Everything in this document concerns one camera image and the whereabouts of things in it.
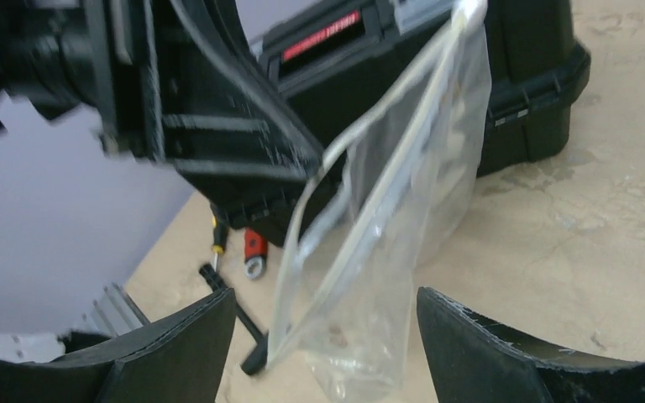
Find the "white wall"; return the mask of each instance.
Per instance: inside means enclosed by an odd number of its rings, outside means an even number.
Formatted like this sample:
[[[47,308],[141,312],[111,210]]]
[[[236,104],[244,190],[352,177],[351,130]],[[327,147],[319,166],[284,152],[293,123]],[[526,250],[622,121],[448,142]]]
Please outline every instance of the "white wall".
[[[191,188],[173,171],[104,158],[92,111],[50,126],[4,99],[0,117],[0,331],[59,332],[131,275]]]
[[[249,39],[298,14],[318,0],[237,0],[241,25]]]

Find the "black carrying case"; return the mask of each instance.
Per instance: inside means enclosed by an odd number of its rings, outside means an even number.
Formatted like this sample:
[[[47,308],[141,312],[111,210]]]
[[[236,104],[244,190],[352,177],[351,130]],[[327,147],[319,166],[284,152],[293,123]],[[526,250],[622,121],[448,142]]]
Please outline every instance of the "black carrying case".
[[[323,0],[252,45],[268,78],[327,146],[372,107],[450,17],[450,0]],[[557,154],[590,55],[575,39],[570,0],[490,0],[485,18],[493,88],[479,175]],[[308,203],[307,226],[328,203],[341,164]],[[281,246],[300,184],[191,181],[232,228]]]

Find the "beige floor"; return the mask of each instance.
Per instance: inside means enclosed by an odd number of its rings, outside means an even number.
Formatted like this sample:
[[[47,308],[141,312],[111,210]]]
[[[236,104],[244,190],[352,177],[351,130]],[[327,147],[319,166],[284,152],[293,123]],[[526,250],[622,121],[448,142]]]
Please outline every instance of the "beige floor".
[[[475,310],[540,338],[590,353],[645,359],[645,2],[577,0],[577,35],[593,55],[574,106],[571,140],[558,157],[478,180],[463,224],[418,271]],[[255,283],[234,234],[224,274],[262,324],[270,322],[275,265]],[[205,296],[210,211],[194,196],[128,283],[156,319]],[[238,363],[253,343],[237,324],[219,403],[323,402],[299,358],[261,380]],[[390,399],[434,401],[418,331],[407,382]]]

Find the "clear plastic bag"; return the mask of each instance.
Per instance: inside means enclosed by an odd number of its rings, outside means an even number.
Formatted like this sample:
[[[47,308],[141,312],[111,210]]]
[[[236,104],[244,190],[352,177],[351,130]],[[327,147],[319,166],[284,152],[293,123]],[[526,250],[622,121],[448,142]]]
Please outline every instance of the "clear plastic bag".
[[[459,210],[480,161],[490,95],[484,15],[484,0],[455,5],[451,20],[377,105],[326,150],[294,211],[275,289],[268,368],[303,350],[332,401],[376,401],[401,386],[412,271],[430,211],[433,205],[448,211],[455,227],[459,219],[449,212]],[[345,151],[338,193],[300,237],[307,201]],[[444,210],[452,195],[455,207]],[[324,255],[332,261],[321,263],[329,270],[294,323],[303,265],[331,244]]]

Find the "black plastic part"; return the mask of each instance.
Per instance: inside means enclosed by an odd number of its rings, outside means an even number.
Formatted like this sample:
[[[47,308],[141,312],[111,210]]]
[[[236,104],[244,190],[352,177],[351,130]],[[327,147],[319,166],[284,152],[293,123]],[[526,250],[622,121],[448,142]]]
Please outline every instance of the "black plastic part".
[[[280,77],[286,48],[354,10],[362,12],[365,35]],[[401,34],[393,13],[381,0],[327,0],[264,36],[260,64],[322,144],[384,95],[450,15]],[[569,0],[490,0],[485,28],[493,89],[478,175],[557,154],[569,138],[569,107],[590,76],[590,55],[574,37]],[[304,228],[334,195],[341,167],[309,201]],[[205,194],[218,190],[210,200],[220,219],[282,246],[301,186],[209,179],[191,183]]]
[[[233,336],[233,290],[51,363],[0,361],[0,403],[213,403]]]
[[[97,91],[95,103],[106,135],[131,137],[131,143],[138,143],[144,129],[143,91],[147,89],[140,87],[139,65],[120,63],[116,56],[115,23],[110,4],[114,2],[91,0],[83,3],[83,9],[78,9],[85,12],[90,34],[95,77],[92,86]],[[143,149],[144,144],[138,144],[137,148]],[[135,151],[140,154],[135,156],[149,156],[153,152]]]
[[[645,363],[545,342],[430,288],[417,318],[438,401],[645,402]]]
[[[94,105],[93,49],[78,9],[28,9],[13,18],[0,59],[6,92],[27,97],[46,119]]]

